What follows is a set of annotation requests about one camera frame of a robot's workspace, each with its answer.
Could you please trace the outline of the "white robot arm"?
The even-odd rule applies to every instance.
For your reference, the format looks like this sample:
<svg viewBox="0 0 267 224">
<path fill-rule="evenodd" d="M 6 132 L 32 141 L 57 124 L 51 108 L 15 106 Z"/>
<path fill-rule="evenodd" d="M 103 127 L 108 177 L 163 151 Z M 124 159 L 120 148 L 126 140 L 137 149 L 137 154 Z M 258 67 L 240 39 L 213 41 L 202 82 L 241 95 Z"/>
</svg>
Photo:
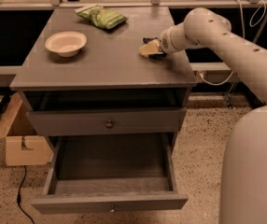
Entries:
<svg viewBox="0 0 267 224">
<path fill-rule="evenodd" d="M 234 126 L 222 163 L 219 224 L 267 224 L 267 49 L 231 32 L 230 22 L 198 7 L 139 49 L 143 56 L 208 48 L 259 98 L 262 107 Z"/>
</svg>

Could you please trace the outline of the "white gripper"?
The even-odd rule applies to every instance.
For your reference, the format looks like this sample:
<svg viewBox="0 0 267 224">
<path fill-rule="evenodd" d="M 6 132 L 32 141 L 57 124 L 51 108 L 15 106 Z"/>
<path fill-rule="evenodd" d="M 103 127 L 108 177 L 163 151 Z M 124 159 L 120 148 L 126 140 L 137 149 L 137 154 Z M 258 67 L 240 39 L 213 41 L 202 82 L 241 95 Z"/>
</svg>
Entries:
<svg viewBox="0 0 267 224">
<path fill-rule="evenodd" d="M 159 40 L 153 39 L 139 48 L 139 53 L 144 57 L 171 54 L 185 49 L 197 49 L 199 45 L 191 41 L 185 33 L 184 23 L 171 26 L 161 32 Z"/>
</svg>

